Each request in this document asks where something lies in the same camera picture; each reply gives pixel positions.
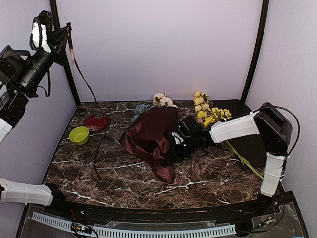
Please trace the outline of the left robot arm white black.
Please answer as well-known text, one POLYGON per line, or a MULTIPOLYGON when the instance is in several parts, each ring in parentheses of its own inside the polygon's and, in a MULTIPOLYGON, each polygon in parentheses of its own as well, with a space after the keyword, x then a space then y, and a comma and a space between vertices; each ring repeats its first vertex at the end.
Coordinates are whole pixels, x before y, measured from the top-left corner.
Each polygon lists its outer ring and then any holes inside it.
MULTIPOLYGON (((29 99, 37 98, 37 90, 53 63, 63 64, 62 53, 71 25, 46 32, 38 18, 32 26, 30 46, 35 50, 15 50, 6 46, 0 54, 0 81, 6 91, 0 98, 0 139, 4 141, 25 113, 29 99)), ((66 216, 70 206, 62 191, 54 184, 32 185, 1 178, 1 203, 23 203, 50 206, 59 216, 66 216)))

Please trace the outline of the pink fake rose bunch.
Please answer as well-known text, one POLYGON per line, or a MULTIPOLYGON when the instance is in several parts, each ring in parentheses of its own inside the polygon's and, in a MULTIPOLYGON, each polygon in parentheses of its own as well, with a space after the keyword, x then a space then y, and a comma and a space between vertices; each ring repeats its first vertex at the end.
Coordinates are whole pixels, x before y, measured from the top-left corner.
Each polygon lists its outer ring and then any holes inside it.
POLYGON ((176 104, 174 104, 173 100, 169 98, 165 93, 154 94, 152 104, 158 107, 178 107, 176 104))

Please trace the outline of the red wrapping paper sheet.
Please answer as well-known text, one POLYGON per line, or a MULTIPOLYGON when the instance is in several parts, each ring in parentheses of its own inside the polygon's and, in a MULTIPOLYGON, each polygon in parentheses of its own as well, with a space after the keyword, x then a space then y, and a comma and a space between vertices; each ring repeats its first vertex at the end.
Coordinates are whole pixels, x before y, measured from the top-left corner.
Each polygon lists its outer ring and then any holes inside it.
POLYGON ((154 174, 163 182, 173 184, 175 172, 170 154, 170 141, 166 137, 177 129, 178 109, 158 107, 141 113, 119 139, 130 154, 147 162, 154 174))

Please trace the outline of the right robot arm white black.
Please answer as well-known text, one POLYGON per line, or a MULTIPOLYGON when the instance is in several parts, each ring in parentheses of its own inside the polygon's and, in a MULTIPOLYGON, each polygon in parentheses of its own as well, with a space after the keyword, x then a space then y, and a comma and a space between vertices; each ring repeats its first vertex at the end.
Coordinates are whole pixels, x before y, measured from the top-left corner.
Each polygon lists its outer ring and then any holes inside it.
POLYGON ((166 135, 174 153, 172 161, 189 159, 196 150, 212 144, 259 136, 265 148, 266 164, 260 186, 262 197, 253 203, 253 211, 263 215, 272 207, 270 197, 275 195, 284 177, 287 160, 297 144, 291 142, 293 125, 283 112, 297 118, 291 110, 269 102, 241 116, 221 119, 208 126, 202 126, 188 116, 178 124, 179 132, 171 131, 166 135))

